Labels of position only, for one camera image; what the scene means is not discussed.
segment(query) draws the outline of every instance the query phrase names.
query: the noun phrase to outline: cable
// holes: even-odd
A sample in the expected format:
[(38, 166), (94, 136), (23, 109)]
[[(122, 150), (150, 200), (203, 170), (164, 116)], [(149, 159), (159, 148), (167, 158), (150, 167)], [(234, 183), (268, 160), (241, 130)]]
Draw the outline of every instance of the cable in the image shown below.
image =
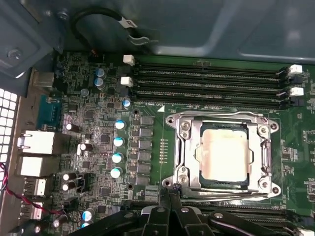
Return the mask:
[(63, 214), (64, 213), (64, 211), (62, 211), (62, 210), (57, 211), (57, 210), (48, 210), (46, 208), (43, 208), (42, 206), (40, 206), (40, 205), (38, 205), (36, 203), (33, 203), (27, 197), (25, 197), (23, 195), (20, 195), (20, 194), (16, 194), (12, 190), (10, 190), (8, 188), (8, 170), (7, 170), (6, 166), (5, 166), (5, 164), (2, 163), (2, 162), (0, 162), (0, 168), (3, 169), (3, 180), (2, 180), (3, 187), (1, 188), (0, 191), (5, 190), (9, 195), (12, 195), (12, 196), (16, 197), (17, 199), (21, 199), (25, 203), (30, 204), (33, 207), (37, 208), (37, 209), (41, 209), (45, 213), (48, 213), (48, 214)]
[[(83, 46), (85, 46), (86, 48), (89, 48), (91, 50), (92, 54), (97, 56), (96, 50), (90, 45), (88, 40), (78, 31), (78, 29), (76, 27), (76, 24), (78, 23), (79, 20), (81, 20), (82, 18), (84, 18), (86, 16), (90, 16), (90, 15), (104, 15), (104, 16), (111, 17), (118, 22), (123, 20), (124, 18), (120, 14), (116, 13), (113, 10), (110, 10), (108, 8), (103, 8), (103, 7), (95, 7), (95, 6), (83, 9), (81, 11), (78, 11), (71, 18), (70, 29), (71, 29), (73, 35), (75, 36), (75, 38), (77, 40), (79, 40)], [(138, 31), (135, 28), (130, 27), (130, 28), (124, 28), (124, 29), (126, 31), (128, 31), (130, 37), (141, 38), (140, 34), (138, 33)], [(142, 49), (143, 53), (151, 54), (151, 51), (147, 47), (145, 47), (144, 45), (140, 45), (140, 48)]]

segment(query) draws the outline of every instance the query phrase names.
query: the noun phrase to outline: cpu socket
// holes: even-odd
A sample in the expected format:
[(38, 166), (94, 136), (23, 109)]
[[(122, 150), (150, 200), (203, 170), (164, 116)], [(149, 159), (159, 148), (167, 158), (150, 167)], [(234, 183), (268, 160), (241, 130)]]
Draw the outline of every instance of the cpu socket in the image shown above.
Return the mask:
[(252, 112), (186, 111), (170, 115), (176, 130), (174, 174), (164, 187), (180, 187), (183, 200), (260, 201), (281, 193), (271, 181), (271, 134), (279, 125)]

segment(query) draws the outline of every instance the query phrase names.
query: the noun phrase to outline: green circuit board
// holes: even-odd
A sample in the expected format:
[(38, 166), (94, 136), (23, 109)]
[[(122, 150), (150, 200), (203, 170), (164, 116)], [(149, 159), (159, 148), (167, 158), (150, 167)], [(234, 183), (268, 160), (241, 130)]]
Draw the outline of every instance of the green circuit board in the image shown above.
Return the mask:
[[(315, 211), (315, 66), (303, 66), (304, 107), (292, 107), (287, 110), (262, 110), (220, 106), (180, 105), (163, 102), (134, 102), (130, 109), (122, 107), (120, 77), (128, 71), (122, 55), (104, 55), (103, 62), (88, 62), (88, 55), (66, 52), (59, 57), (65, 67), (64, 76), (55, 79), (56, 88), (63, 92), (62, 119), (60, 129), (79, 141), (94, 144), (88, 154), (76, 157), (75, 154), (63, 155), (61, 173), (77, 171), (91, 173), (91, 189), (88, 193), (76, 194), (63, 192), (61, 177), (57, 176), (54, 192), (54, 205), (68, 197), (79, 198), (79, 210), (93, 208), (94, 221), (110, 215), (119, 209), (123, 200), (157, 201), (161, 180), (173, 174), (175, 131), (165, 124), (165, 118), (182, 111), (252, 111), (264, 114), (280, 125), (280, 131), (272, 135), (272, 173), (273, 182), (282, 188), (278, 197), (262, 202), (233, 201), (232, 204), (259, 207), (291, 209), (299, 214), (313, 216)], [(171, 63), (178, 65), (196, 65), (207, 63), (210, 66), (231, 68), (251, 68), (278, 70), (284, 67), (279, 63), (242, 62), (218, 59), (177, 58), (164, 56), (135, 56), (140, 62)], [(107, 73), (106, 87), (98, 90), (94, 86), (95, 69), (102, 67)], [(81, 89), (88, 89), (89, 95), (82, 97)], [(145, 128), (152, 129), (152, 135), (145, 138), (152, 147), (150, 160), (150, 185), (137, 185), (132, 179), (136, 162), (131, 158), (132, 143), (138, 139), (133, 135), (139, 131), (139, 119), (151, 117), (153, 124)], [(122, 119), (126, 129), (116, 130), (115, 121)], [(67, 132), (65, 124), (72, 122), (82, 128), (80, 134)], [(123, 147), (114, 147), (117, 136), (125, 139)], [(111, 160), (113, 153), (124, 155), (123, 162), (115, 164)], [(113, 167), (119, 166), (123, 174), (118, 179), (110, 177)], [(80, 228), (79, 213), (74, 214), (72, 223), (63, 224), (57, 229), (50, 228), (48, 233), (67, 235)]]

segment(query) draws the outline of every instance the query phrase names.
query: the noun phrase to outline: white label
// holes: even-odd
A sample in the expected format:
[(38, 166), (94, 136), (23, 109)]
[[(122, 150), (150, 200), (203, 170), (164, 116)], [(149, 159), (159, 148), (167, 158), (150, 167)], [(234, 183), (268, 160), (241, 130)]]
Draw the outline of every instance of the white label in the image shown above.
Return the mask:
[(127, 28), (137, 28), (138, 26), (132, 21), (132, 20), (127, 20), (124, 17), (122, 17), (121, 21), (118, 21), (119, 24), (121, 24), (125, 29)]

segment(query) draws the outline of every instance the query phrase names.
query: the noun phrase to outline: white slot latch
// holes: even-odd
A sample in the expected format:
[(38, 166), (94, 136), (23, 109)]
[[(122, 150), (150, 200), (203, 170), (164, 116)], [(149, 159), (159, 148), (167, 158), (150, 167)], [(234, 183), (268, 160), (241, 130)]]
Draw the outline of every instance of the white slot latch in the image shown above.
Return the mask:
[(290, 88), (289, 96), (298, 97), (298, 96), (303, 96), (303, 95), (304, 95), (304, 89), (303, 88), (300, 88), (300, 87)]
[(292, 65), (289, 67), (289, 72), (288, 74), (293, 75), (293, 74), (302, 74), (303, 73), (303, 67), (301, 65)]
[(135, 65), (134, 56), (133, 56), (133, 55), (124, 55), (123, 62), (124, 62), (125, 64), (134, 66), (134, 65)]
[(127, 87), (132, 87), (133, 86), (132, 78), (129, 76), (121, 77), (120, 84)]

